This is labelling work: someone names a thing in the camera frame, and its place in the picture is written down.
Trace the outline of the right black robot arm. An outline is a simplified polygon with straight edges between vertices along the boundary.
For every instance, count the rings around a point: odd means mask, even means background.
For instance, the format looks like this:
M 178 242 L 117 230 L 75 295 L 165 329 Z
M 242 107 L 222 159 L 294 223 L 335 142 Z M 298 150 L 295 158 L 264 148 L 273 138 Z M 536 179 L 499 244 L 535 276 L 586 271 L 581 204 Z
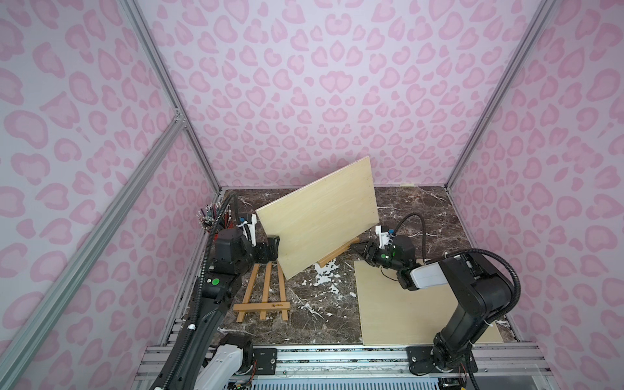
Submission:
M 472 347 L 486 328 L 506 316 L 518 303 L 518 274 L 504 258 L 488 250 L 456 250 L 428 260 L 427 241 L 415 245 L 400 234 L 404 219 L 394 228 L 378 225 L 377 238 L 351 245 L 368 265 L 396 272 L 394 281 L 407 291 L 447 284 L 458 305 L 429 350 L 409 347 L 409 371 L 423 376 L 434 371 L 474 375 Z

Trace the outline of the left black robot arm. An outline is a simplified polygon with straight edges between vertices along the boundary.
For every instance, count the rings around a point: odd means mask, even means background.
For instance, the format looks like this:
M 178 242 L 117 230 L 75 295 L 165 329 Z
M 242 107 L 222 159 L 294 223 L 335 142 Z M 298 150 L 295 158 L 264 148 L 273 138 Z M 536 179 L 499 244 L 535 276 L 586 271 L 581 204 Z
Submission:
M 238 196 L 231 193 L 224 198 L 211 225 L 189 317 L 151 388 L 225 389 L 234 375 L 253 372 L 253 342 L 242 334 L 225 336 L 205 362 L 243 276 L 253 266 L 278 258 L 279 237 L 256 243 L 250 224 L 240 217 Z

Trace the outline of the wooden easel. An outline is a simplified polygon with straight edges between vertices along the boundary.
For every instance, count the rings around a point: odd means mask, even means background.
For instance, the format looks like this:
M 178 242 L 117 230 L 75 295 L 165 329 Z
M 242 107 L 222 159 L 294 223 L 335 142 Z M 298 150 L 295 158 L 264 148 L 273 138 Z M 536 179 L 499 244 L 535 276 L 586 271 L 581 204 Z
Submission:
M 358 237 L 355 237 L 353 240 L 345 243 L 344 245 L 341 245 L 336 250 L 333 250 L 331 253 L 321 258 L 320 260 L 318 260 L 317 264 L 320 267 L 327 266 L 328 263 L 331 263 L 331 261 L 333 261 L 336 257 L 346 252 L 351 247 L 351 245 L 358 244 L 359 242 L 360 242 L 360 239 Z
M 255 264 L 252 267 L 245 293 L 233 307 L 236 322 L 243 323 L 249 314 L 258 314 L 261 321 L 270 313 L 279 313 L 282 320 L 290 320 L 291 304 L 287 299 L 285 276 L 277 262 Z

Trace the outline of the plywood board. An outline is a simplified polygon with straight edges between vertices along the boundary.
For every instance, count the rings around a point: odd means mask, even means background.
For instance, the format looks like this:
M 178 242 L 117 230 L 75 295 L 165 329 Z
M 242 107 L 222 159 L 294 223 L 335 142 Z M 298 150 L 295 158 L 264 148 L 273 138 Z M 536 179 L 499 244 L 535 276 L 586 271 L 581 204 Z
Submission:
M 370 163 L 359 159 L 257 209 L 264 232 L 280 238 L 286 279 L 380 222 Z
M 458 305 L 447 284 L 412 292 L 364 261 L 354 268 L 364 345 L 432 344 Z

